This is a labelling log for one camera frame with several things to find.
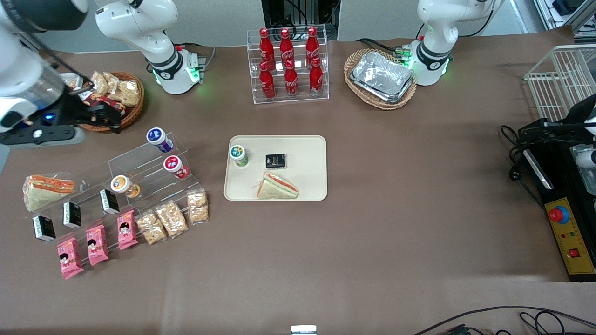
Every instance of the coca-cola bottle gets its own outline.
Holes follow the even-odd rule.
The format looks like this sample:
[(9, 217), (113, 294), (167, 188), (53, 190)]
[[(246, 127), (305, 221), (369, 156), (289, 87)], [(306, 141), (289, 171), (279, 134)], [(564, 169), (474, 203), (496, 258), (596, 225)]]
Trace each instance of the coca-cola bottle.
[(312, 59), (311, 68), (311, 95), (318, 97), (323, 92), (323, 71), (321, 70), (321, 59), (319, 57)]
[(306, 41), (306, 68), (311, 69), (311, 62), (319, 58), (319, 41), (316, 39), (316, 27), (308, 29), (308, 41)]
[(269, 72), (267, 62), (262, 61), (260, 63), (261, 74), (259, 79), (261, 81), (261, 88), (263, 89), (263, 95), (265, 100), (271, 101), (275, 99), (275, 87), (273, 86), (273, 76)]
[(296, 99), (298, 97), (298, 74), (294, 69), (294, 60), (286, 60), (285, 65), (285, 91), (288, 93), (289, 99)]
[(292, 65), (294, 64), (294, 45), (290, 41), (290, 31), (287, 28), (281, 29), (280, 53), (281, 63), (284, 65), (284, 68), (288, 60), (292, 61)]
[(261, 58), (267, 63), (267, 69), (273, 71), (275, 70), (275, 54), (273, 53), (273, 44), (269, 40), (269, 32), (267, 28), (261, 28), (259, 34), (261, 36), (261, 42), (259, 44)]

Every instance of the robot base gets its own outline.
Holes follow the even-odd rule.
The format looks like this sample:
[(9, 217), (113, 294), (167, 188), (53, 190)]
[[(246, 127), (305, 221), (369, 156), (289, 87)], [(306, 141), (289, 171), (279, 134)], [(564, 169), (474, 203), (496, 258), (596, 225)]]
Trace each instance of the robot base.
[(194, 85), (203, 82), (205, 58), (199, 57), (195, 52), (189, 52), (186, 49), (182, 49), (178, 52), (182, 56), (182, 67), (171, 79), (160, 78), (157, 73), (153, 71), (157, 83), (170, 94), (186, 93), (193, 88)]
[(416, 50), (420, 41), (414, 41), (411, 44), (411, 65), (412, 71), (414, 71), (414, 77), (416, 78), (416, 84), (421, 86), (429, 86), (439, 81), (439, 78), (445, 73), (445, 68), (449, 61), (445, 61), (443, 64), (436, 62), (426, 66), (420, 60)]

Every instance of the woven basket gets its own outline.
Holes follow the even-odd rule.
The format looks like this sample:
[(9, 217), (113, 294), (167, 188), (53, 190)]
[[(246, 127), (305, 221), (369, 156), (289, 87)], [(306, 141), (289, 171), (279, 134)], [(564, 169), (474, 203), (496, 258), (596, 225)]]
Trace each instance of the woven basket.
[[(116, 78), (125, 81), (125, 80), (135, 80), (136, 85), (139, 88), (139, 103), (134, 107), (127, 107), (124, 112), (124, 116), (120, 121), (120, 128), (124, 129), (131, 124), (133, 124), (141, 115), (143, 110), (143, 100), (145, 99), (145, 89), (143, 88), (143, 83), (132, 74), (128, 72), (112, 72)], [(109, 133), (111, 132), (110, 128), (108, 127), (97, 127), (97, 126), (90, 126), (90, 125), (79, 125), (81, 128), (84, 128), (88, 131), (92, 132), (104, 132)]]
[(343, 66), (343, 74), (344, 74), (344, 79), (346, 81), (346, 84), (360, 99), (362, 99), (365, 103), (367, 103), (371, 106), (377, 107), (382, 110), (398, 109), (399, 107), (402, 107), (403, 105), (405, 105), (412, 98), (412, 96), (414, 95), (414, 92), (416, 92), (416, 80), (414, 80), (412, 85), (410, 85), (410, 87), (408, 88), (406, 93), (404, 93), (403, 97), (399, 100), (399, 102), (397, 104), (389, 104), (389, 103), (383, 101), (381, 98), (368, 92), (364, 88), (361, 88), (360, 86), (354, 84), (354, 82), (352, 82), (350, 80), (350, 72), (352, 72), (352, 70), (356, 67), (356, 65), (358, 65), (358, 63), (360, 62), (360, 59), (362, 59), (362, 56), (368, 52), (374, 52), (374, 51), (379, 52), (381, 55), (385, 56), (388, 60), (394, 61), (396, 63), (398, 62), (397, 58), (395, 58), (394, 56), (392, 56), (384, 51), (379, 51), (379, 50), (374, 50), (374, 49), (362, 49), (357, 52), (354, 52), (350, 57), (347, 58), (346, 64), (344, 64), (344, 66)]

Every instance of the white wire basket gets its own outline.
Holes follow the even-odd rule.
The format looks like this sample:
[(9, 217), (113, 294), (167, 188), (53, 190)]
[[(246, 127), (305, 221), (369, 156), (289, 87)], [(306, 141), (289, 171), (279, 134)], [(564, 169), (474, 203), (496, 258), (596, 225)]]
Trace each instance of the white wire basket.
[(596, 44), (560, 45), (526, 73), (540, 117), (565, 118), (569, 109), (596, 92)]

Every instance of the beige tray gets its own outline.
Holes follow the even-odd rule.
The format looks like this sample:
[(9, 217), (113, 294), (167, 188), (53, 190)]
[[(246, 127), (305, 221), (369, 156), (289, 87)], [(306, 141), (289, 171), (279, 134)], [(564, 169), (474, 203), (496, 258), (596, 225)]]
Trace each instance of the beige tray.
[[(242, 145), (249, 163), (237, 167), (228, 156), (223, 194), (232, 201), (321, 201), (327, 196), (327, 142), (319, 135), (236, 136), (229, 142)], [(286, 168), (267, 170), (298, 188), (296, 199), (257, 199), (265, 169), (265, 155), (285, 154)]]

